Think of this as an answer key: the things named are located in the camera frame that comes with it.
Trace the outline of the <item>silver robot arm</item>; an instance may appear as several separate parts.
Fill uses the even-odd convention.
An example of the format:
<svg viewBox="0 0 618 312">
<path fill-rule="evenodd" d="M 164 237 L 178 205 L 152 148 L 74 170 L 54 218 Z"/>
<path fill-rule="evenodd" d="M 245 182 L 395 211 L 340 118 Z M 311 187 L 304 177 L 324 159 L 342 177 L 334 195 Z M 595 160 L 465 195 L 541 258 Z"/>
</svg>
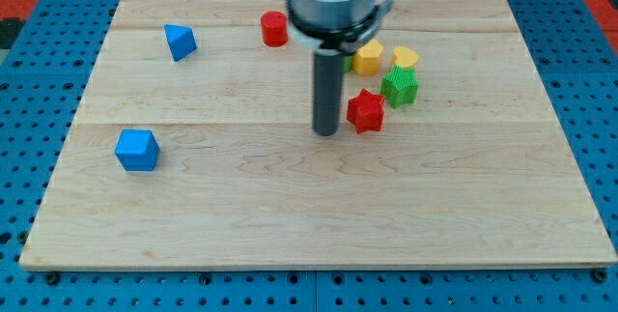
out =
<svg viewBox="0 0 618 312">
<path fill-rule="evenodd" d="M 393 0 L 286 0 L 288 30 L 308 49 L 352 55 L 378 33 Z"/>
</svg>

